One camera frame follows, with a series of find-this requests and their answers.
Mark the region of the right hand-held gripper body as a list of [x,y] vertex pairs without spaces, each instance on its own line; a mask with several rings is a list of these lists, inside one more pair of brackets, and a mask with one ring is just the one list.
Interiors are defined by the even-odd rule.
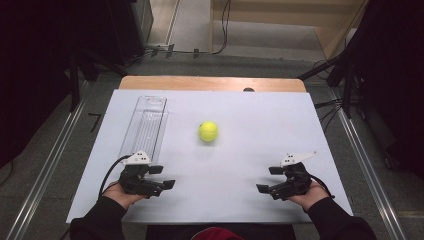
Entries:
[[286,181],[269,187],[269,194],[274,200],[285,201],[288,197],[305,195],[311,185],[311,175],[303,162],[317,155],[316,151],[307,153],[287,153],[278,167],[283,168]]

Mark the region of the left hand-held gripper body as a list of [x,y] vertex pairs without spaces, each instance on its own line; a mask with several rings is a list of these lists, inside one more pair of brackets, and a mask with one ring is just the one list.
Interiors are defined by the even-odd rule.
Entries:
[[159,196],[163,183],[154,182],[145,178],[149,168],[155,166],[146,152],[140,150],[132,155],[125,156],[120,163],[124,166],[119,178],[119,183],[127,194],[143,195],[147,198]]

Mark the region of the clear plastic ball tube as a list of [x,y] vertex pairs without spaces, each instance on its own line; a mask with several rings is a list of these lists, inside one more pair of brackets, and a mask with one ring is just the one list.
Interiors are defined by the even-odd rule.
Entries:
[[152,163],[157,164],[167,117],[165,97],[139,97],[124,137],[120,156],[144,151]]

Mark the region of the yellow tennis ball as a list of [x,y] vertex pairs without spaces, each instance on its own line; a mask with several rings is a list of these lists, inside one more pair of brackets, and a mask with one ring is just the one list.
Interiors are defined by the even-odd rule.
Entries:
[[212,121],[205,121],[199,126],[198,134],[202,141],[214,141],[218,136],[218,126]]

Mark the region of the person's right hand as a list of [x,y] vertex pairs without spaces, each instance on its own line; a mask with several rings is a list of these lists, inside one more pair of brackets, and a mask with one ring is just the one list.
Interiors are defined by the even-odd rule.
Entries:
[[300,205],[304,211],[308,211],[318,201],[329,197],[329,194],[323,186],[317,182],[312,182],[305,195],[295,195],[289,197],[289,200]]

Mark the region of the person's left hand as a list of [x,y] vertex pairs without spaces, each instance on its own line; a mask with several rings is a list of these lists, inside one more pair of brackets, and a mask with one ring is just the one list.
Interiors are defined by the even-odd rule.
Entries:
[[143,195],[127,194],[123,190],[119,182],[112,182],[105,189],[102,195],[114,200],[119,205],[121,205],[125,210],[127,210],[130,206],[132,206],[139,200],[144,199]]

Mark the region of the white board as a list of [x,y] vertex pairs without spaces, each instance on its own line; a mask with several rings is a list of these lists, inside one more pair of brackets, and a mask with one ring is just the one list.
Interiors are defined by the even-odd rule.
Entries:
[[[128,222],[186,224],[212,222],[306,223],[301,207],[258,192],[274,185],[271,175],[287,153],[306,159],[309,173],[325,182],[336,202],[351,209],[328,143],[307,93],[158,91],[168,117],[158,163],[158,180],[173,189],[130,207]],[[199,126],[218,126],[214,141],[202,141]]]

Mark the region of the person's dark clothing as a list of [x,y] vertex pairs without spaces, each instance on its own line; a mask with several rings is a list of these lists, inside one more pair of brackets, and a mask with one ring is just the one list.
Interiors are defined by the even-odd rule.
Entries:
[[208,225],[150,225],[145,240],[190,240],[209,227],[221,227],[245,240],[296,240],[291,225],[208,224]]

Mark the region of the person's red cap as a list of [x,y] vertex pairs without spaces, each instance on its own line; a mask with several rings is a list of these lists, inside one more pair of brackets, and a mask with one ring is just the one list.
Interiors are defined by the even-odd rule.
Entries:
[[209,227],[194,234],[190,240],[245,240],[245,239],[225,228]]

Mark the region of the wooden table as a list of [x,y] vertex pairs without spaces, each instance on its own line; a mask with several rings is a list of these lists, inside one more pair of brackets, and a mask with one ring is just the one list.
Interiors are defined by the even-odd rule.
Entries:
[[203,76],[126,76],[120,90],[300,92],[306,88],[300,79],[203,77]]

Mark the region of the black stand leg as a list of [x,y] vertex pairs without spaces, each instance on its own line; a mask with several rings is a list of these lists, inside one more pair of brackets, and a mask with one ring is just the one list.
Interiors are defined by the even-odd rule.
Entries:
[[88,81],[96,81],[99,76],[99,70],[95,67],[95,62],[103,65],[121,77],[128,76],[126,71],[108,61],[95,51],[81,46],[72,47],[69,53],[71,112],[74,112],[78,104],[81,102],[78,73],[81,72]]

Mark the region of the black metal stand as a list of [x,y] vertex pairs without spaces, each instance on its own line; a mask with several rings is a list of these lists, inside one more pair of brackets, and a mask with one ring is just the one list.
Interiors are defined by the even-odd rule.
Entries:
[[299,76],[329,70],[331,87],[365,81],[362,93],[383,115],[424,115],[424,0],[369,0],[352,39],[334,58]]

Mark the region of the black cabinet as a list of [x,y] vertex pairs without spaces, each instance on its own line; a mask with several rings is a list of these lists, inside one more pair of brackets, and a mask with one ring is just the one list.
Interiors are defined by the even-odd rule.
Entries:
[[78,42],[119,65],[145,53],[154,17],[150,0],[71,0]]

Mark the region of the light wooden furniture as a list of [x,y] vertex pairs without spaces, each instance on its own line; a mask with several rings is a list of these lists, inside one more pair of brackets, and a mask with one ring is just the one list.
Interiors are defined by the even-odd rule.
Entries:
[[210,0],[209,49],[225,55],[331,59],[369,0]]

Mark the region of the metal floor rail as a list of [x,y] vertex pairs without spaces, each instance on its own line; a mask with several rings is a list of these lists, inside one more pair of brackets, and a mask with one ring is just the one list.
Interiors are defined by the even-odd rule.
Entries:
[[31,188],[31,191],[25,198],[17,217],[15,218],[6,240],[23,239],[23,236],[41,202],[41,199],[59,163],[62,153],[69,141],[69,138],[75,128],[81,112],[85,107],[85,104],[86,98],[83,97],[76,105],[75,110],[68,114],[67,119]]
[[345,129],[346,135],[355,153],[358,164],[362,170],[365,181],[370,189],[371,195],[375,201],[378,212],[386,227],[391,240],[408,240],[400,221],[395,213],[392,204],[385,193],[383,186],[378,178],[368,154],[360,140],[356,127],[352,119],[349,119],[344,111],[339,113],[339,118]]

